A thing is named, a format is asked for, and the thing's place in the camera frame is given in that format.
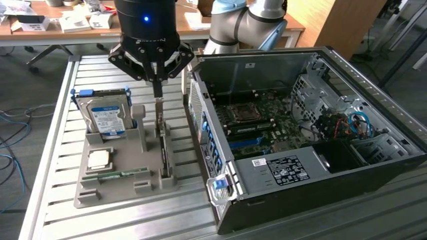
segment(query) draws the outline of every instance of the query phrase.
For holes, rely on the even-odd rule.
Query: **gray robot arm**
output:
[[[287,0],[215,0],[205,54],[239,52],[239,42],[270,51],[287,26]]]

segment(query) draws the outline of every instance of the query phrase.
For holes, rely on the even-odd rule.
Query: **motherboard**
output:
[[[291,116],[290,95],[275,91],[217,96],[214,106],[237,160],[301,148],[313,141]]]

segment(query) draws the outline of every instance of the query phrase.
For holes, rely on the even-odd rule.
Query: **blue cable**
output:
[[[3,119],[4,121],[7,121],[7,122],[11,123],[11,124],[23,124],[23,125],[27,126],[27,132],[26,132],[26,134],[20,137],[20,139],[18,139],[18,140],[16,140],[15,142],[12,142],[10,145],[6,145],[6,144],[4,144],[3,146],[0,146],[0,149],[4,149],[4,148],[7,148],[7,147],[18,144],[18,143],[28,136],[28,134],[30,134],[30,132],[31,132],[31,130],[32,130],[32,127],[30,126],[30,124],[28,124],[27,122],[12,121],[12,120],[7,119],[7,118],[6,118],[4,116],[2,116],[2,115],[0,115],[0,119]]]
[[[371,128],[371,122],[370,122],[369,116],[362,111],[355,111],[355,112],[350,113],[350,115],[349,115],[349,124],[350,124],[351,130],[355,133],[358,133],[358,130],[353,126],[353,115],[361,115],[365,118],[365,121],[366,121],[366,124],[367,124],[367,127],[369,127],[369,137],[371,138],[373,137],[373,128]]]
[[[22,170],[22,166],[20,166],[19,161],[16,161],[16,159],[11,155],[0,154],[0,156],[14,160],[16,167],[18,167],[18,171],[19,171],[19,175],[20,175],[20,183],[22,183],[22,195],[18,198],[18,200],[0,211],[0,214],[3,214],[6,212],[6,210],[12,208],[19,203],[19,201],[24,198],[24,196],[26,196],[26,182],[24,182],[24,174],[23,174],[23,170]]]

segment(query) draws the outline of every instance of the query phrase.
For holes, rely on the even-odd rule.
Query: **paper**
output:
[[[191,29],[206,30],[211,28],[211,23],[202,23],[202,16],[199,12],[186,12],[185,16]]]
[[[30,5],[27,1],[0,0],[0,17],[4,9],[3,15],[38,15]]]

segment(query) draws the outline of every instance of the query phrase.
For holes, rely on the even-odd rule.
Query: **gray carpet floor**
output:
[[[387,20],[378,19],[370,34],[378,35]],[[413,41],[421,35],[421,30],[414,29],[398,49],[387,54],[387,57],[377,57],[371,62],[355,63],[361,71],[374,80],[378,81],[375,75],[382,78],[391,66],[409,49]],[[46,47],[36,46],[35,49],[42,51]],[[99,50],[95,44],[68,46],[76,55],[102,55],[106,51]],[[387,85],[387,90],[394,99],[402,104],[407,111],[427,124],[427,64],[421,70],[411,68],[417,60],[427,52],[427,42],[419,47],[410,60],[402,66],[394,78]],[[40,69],[40,73],[28,72],[26,62],[36,55],[24,51],[24,47],[16,47],[10,56],[0,57],[0,110],[12,108],[31,108],[42,104],[55,103],[59,95],[62,81],[67,67],[67,54],[56,50],[48,58],[44,58],[35,64]],[[52,107],[40,110],[36,114],[44,114],[52,111]],[[16,121],[26,121],[26,118],[14,118]],[[51,117],[35,118],[31,121],[30,136],[12,146],[15,155],[20,161],[24,176],[28,184],[32,186],[36,178],[40,157],[46,138],[51,125]],[[0,120],[0,137],[8,136],[20,128],[18,124],[7,123]],[[6,149],[0,149],[0,154],[7,154]],[[0,168],[6,165],[2,158]],[[0,181],[8,175],[7,170],[0,171]],[[4,185],[0,186],[0,209],[8,206],[22,195],[22,183],[18,172]],[[30,200],[30,193],[26,198],[14,206],[15,210],[24,210]],[[0,239],[16,240],[19,237],[24,213],[0,214]]]

